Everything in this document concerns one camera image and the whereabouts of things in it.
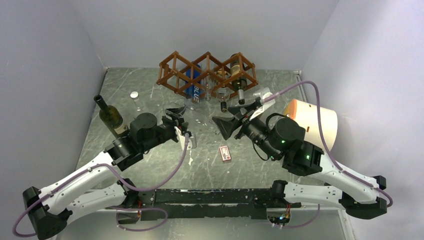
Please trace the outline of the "blue square glass bottle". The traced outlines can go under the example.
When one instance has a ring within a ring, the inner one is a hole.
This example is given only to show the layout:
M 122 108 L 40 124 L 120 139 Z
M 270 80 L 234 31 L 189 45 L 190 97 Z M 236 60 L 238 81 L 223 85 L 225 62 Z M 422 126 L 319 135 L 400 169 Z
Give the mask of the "blue square glass bottle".
M 187 70 L 185 72 L 185 75 L 188 78 L 191 78 L 191 70 Z M 196 69 L 193 70 L 193 78 L 197 78 L 201 75 L 201 72 L 197 71 Z M 190 87 L 188 87 L 187 89 L 184 90 L 184 93 L 186 95 L 188 95 L 190 97 L 190 100 L 192 103 L 194 104 L 199 104 L 200 103 L 200 95 L 203 93 L 203 90 L 200 89 L 199 87 L 195 86 L 195 85 L 191 85 Z

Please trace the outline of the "green bottle silver neck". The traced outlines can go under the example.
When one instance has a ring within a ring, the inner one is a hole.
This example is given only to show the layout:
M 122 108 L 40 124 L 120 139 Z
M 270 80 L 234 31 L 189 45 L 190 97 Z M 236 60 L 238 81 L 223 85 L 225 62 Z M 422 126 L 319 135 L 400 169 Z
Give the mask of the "green bottle silver neck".
M 240 61 L 236 58 L 230 63 L 230 74 L 231 77 L 237 75 L 241 71 Z M 240 76 L 237 79 L 233 80 L 231 82 L 231 85 L 237 90 L 237 97 L 238 97 L 238 104 L 244 105 L 245 104 L 245 94 L 244 91 L 247 87 L 247 80 L 244 76 Z

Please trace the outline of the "clear whisky bottle black label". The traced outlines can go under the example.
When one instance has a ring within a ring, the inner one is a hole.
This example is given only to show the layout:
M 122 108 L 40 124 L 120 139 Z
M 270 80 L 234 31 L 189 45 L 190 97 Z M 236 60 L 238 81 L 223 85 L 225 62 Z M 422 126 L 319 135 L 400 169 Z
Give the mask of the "clear whisky bottle black label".
M 216 74 L 219 77 L 222 77 L 223 80 L 227 79 L 228 73 L 225 70 L 218 70 Z M 226 85 L 222 85 L 216 92 L 216 96 L 220 102 L 220 110 L 222 113 L 226 113 L 228 111 L 227 100 L 229 99 L 229 90 Z

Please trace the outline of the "clear bottle white cap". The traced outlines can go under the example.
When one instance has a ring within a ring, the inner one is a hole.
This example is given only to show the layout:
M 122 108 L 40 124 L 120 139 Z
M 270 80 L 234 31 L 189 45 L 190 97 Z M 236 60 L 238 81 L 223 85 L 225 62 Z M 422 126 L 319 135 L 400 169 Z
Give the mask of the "clear bottle white cap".
M 135 109 L 137 112 L 141 112 L 143 110 L 143 104 L 140 100 L 140 95 L 138 91 L 132 91 L 130 93 L 130 98 L 132 99 Z

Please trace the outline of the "dark green wine bottle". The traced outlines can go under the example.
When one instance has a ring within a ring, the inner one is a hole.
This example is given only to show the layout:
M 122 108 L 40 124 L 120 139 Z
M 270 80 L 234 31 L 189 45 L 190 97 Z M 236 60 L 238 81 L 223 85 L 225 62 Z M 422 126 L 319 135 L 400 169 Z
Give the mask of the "dark green wine bottle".
M 128 126 L 118 109 L 113 105 L 108 105 L 101 95 L 94 96 L 93 100 L 99 106 L 99 117 L 108 130 L 116 138 L 124 136 L 128 131 Z

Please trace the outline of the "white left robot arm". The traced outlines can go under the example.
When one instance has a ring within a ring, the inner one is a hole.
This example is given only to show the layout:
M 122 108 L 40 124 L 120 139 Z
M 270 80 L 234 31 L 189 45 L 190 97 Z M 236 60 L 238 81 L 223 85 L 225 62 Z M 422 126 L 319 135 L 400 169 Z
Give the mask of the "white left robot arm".
M 24 215 L 29 218 L 34 235 L 47 240 L 71 222 L 100 209 L 121 204 L 134 207 L 141 189 L 122 178 L 121 173 L 169 140 L 181 143 L 186 152 L 193 134 L 184 120 L 185 111 L 184 106 L 166 108 L 161 124 L 154 114 L 140 113 L 123 136 L 90 162 L 46 187 L 26 189 L 22 194 Z

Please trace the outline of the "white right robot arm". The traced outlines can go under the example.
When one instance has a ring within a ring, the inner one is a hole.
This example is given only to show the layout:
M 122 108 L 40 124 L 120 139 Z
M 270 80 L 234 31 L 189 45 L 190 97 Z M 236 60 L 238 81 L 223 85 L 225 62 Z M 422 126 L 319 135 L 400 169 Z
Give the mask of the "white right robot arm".
M 306 130 L 293 119 L 278 114 L 278 121 L 270 126 L 270 118 L 254 116 L 260 101 L 244 106 L 229 107 L 231 117 L 213 116 L 212 121 L 222 137 L 250 139 L 254 150 L 262 150 L 266 159 L 281 161 L 289 173 L 310 177 L 323 185 L 302 185 L 275 180 L 270 190 L 270 202 L 275 207 L 297 203 L 332 206 L 346 211 L 354 218 L 370 220 L 386 214 L 389 204 L 381 197 L 386 179 L 350 173 L 332 161 L 321 147 L 305 140 Z

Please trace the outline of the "brown wooden wine rack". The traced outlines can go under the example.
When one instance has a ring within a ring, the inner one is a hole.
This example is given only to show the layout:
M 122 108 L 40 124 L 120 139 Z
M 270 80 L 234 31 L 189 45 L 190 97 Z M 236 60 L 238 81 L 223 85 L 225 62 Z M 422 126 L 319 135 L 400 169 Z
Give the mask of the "brown wooden wine rack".
M 245 69 L 242 69 L 241 66 L 240 72 L 231 77 L 230 63 L 234 59 L 238 59 L 240 66 L 244 65 Z M 191 70 L 191 78 L 185 75 L 187 70 Z M 199 71 L 201 75 L 197 78 L 193 78 L 194 70 Z M 216 74 L 219 70 L 225 70 L 227 72 L 226 80 Z M 164 86 L 176 95 L 181 95 L 185 98 L 189 98 L 190 96 L 185 94 L 184 90 L 195 85 L 203 90 L 203 93 L 200 95 L 200 99 L 202 99 L 205 97 L 204 78 L 208 74 L 213 76 L 215 79 L 215 86 L 211 93 L 211 97 L 213 98 L 217 98 L 217 90 L 222 85 L 225 85 L 228 88 L 229 98 L 235 98 L 237 96 L 237 90 L 232 86 L 232 81 L 241 76 L 244 76 L 247 81 L 245 91 L 250 90 L 259 84 L 256 76 L 256 65 L 246 58 L 241 52 L 235 53 L 224 61 L 218 60 L 210 52 L 204 53 L 196 60 L 189 61 L 177 51 L 173 52 L 159 63 L 159 76 L 156 84 Z

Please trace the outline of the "red white small box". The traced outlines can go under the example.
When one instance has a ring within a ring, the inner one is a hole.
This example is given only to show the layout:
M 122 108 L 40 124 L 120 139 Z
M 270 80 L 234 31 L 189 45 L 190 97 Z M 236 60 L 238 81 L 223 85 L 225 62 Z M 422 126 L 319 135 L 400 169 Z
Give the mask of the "red white small box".
M 220 146 L 218 149 L 219 149 L 222 162 L 229 163 L 232 160 L 232 157 L 231 157 L 228 146 L 223 145 L 223 146 Z

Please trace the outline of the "white cone lampshade orange inside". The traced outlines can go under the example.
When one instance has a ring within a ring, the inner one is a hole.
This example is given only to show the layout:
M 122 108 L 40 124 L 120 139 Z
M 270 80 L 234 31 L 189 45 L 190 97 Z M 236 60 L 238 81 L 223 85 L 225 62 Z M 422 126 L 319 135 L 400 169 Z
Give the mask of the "white cone lampshade orange inside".
M 297 122 L 299 126 L 305 129 L 305 141 L 324 149 L 319 132 L 318 108 L 316 105 L 293 99 L 283 110 L 282 114 L 291 118 Z M 337 113 L 334 110 L 321 107 L 320 121 L 324 140 L 330 151 L 334 146 L 338 132 Z

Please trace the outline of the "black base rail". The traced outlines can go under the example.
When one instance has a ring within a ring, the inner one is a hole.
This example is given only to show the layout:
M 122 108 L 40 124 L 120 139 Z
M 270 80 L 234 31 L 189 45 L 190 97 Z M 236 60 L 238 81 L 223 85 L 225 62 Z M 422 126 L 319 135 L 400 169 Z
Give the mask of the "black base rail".
M 288 203 L 270 188 L 157 189 L 131 191 L 117 207 L 141 208 L 141 221 L 170 219 L 237 218 L 267 219 L 270 209 L 300 208 Z

